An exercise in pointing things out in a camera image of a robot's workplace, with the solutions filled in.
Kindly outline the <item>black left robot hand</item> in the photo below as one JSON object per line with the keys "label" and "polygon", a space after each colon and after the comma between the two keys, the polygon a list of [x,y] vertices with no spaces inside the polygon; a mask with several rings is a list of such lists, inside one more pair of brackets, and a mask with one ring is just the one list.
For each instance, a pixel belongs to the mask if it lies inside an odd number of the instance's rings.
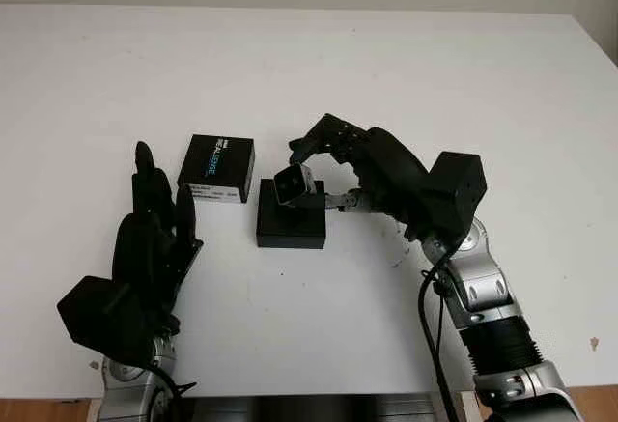
{"label": "black left robot hand", "polygon": [[177,297],[204,245],[196,237],[194,197],[186,184],[172,193],[167,175],[143,141],[136,144],[135,165],[132,212],[117,233],[112,278],[138,293],[155,334],[175,336],[181,325],[173,314]]}

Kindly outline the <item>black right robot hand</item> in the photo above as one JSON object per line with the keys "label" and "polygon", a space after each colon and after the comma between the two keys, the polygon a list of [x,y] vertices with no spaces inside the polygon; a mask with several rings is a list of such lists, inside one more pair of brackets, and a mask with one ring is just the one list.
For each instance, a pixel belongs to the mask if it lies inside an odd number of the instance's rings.
{"label": "black right robot hand", "polygon": [[371,127],[367,130],[331,114],[322,116],[302,137],[289,142],[291,164],[310,156],[330,155],[348,164],[358,177],[356,188],[326,195],[325,206],[340,212],[378,212],[404,224],[408,241],[422,239],[427,211],[419,202],[427,169],[395,136]]}

